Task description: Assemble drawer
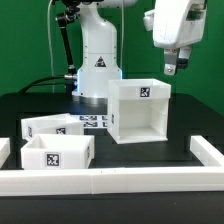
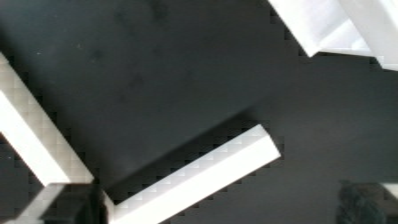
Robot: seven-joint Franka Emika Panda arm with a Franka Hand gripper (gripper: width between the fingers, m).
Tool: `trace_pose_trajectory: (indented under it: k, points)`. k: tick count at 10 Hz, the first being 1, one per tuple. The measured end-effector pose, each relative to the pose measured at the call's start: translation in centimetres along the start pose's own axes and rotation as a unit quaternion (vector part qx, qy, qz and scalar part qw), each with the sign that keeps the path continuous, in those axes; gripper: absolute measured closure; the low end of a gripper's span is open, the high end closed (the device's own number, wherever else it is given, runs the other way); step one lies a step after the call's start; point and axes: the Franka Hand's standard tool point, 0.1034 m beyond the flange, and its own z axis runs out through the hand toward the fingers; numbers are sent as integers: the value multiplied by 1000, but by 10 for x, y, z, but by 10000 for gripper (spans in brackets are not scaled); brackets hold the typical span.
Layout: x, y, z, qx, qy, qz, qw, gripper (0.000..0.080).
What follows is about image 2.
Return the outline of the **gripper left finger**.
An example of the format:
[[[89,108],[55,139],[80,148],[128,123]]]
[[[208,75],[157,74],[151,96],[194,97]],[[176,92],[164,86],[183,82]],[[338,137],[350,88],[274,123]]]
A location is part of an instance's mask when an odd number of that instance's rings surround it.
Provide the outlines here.
[[[103,201],[94,184],[54,183],[39,192],[16,224],[107,224]]]

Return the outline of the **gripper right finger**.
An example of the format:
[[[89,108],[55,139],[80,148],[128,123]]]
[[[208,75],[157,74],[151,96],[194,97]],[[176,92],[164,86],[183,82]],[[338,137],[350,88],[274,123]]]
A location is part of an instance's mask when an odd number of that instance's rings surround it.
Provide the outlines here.
[[[343,182],[336,224],[398,224],[398,198],[379,183]]]

